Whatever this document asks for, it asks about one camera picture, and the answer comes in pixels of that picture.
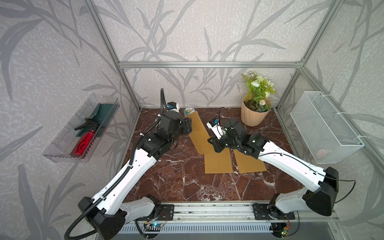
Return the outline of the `kraft file bag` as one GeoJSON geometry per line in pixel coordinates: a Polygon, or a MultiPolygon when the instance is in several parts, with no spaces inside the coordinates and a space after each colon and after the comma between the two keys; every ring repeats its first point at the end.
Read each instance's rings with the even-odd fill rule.
{"type": "Polygon", "coordinates": [[[231,154],[229,149],[221,153],[210,151],[204,154],[206,174],[230,174],[233,172],[231,154]]]}
{"type": "Polygon", "coordinates": [[[208,142],[210,136],[203,125],[198,112],[188,115],[187,118],[192,120],[192,132],[189,134],[189,137],[199,155],[214,153],[213,146],[208,142]]]}
{"type": "Polygon", "coordinates": [[[266,166],[264,162],[259,159],[255,159],[251,156],[244,155],[238,150],[234,150],[235,159],[237,162],[238,170],[240,174],[266,172],[266,166]]]}

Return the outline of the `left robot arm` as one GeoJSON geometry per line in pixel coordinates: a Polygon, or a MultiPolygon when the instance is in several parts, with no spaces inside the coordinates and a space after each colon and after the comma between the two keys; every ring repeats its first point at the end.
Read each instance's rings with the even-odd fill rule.
{"type": "Polygon", "coordinates": [[[156,204],[149,197],[129,204],[125,204],[124,199],[180,136],[193,131],[192,120],[182,117],[178,111],[160,114],[152,127],[156,131],[148,129],[141,134],[131,158],[115,177],[92,198],[84,197],[79,202],[82,213],[66,230],[66,240],[81,240],[93,234],[110,240],[125,224],[152,214],[156,204]]]}

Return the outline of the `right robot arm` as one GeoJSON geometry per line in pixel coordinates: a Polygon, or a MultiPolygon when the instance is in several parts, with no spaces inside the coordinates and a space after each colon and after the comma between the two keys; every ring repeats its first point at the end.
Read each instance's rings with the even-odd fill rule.
{"type": "Polygon", "coordinates": [[[257,207],[256,212],[266,212],[273,219],[278,219],[294,211],[313,211],[329,217],[334,205],[338,203],[339,172],[328,167],[309,164],[278,147],[261,134],[249,134],[241,121],[228,119],[221,123],[212,119],[207,127],[214,136],[208,139],[214,151],[221,153],[225,148],[237,150],[245,156],[268,163],[303,185],[303,188],[288,194],[275,194],[266,207],[257,207]]]}

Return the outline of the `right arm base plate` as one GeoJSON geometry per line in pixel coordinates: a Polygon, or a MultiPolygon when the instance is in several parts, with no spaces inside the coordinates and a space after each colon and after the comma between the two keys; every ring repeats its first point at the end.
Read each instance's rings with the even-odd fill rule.
{"type": "Polygon", "coordinates": [[[255,220],[266,220],[266,221],[279,220],[279,221],[283,221],[283,220],[295,220],[296,219],[295,214],[293,212],[285,214],[272,204],[254,203],[252,205],[252,208],[253,208],[255,220]]]}

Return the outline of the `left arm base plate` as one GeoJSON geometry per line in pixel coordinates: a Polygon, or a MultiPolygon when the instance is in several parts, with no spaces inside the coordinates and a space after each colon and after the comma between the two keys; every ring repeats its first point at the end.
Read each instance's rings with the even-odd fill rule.
{"type": "Polygon", "coordinates": [[[173,204],[157,204],[149,216],[138,218],[138,221],[171,221],[173,220],[175,205],[173,204]]]}

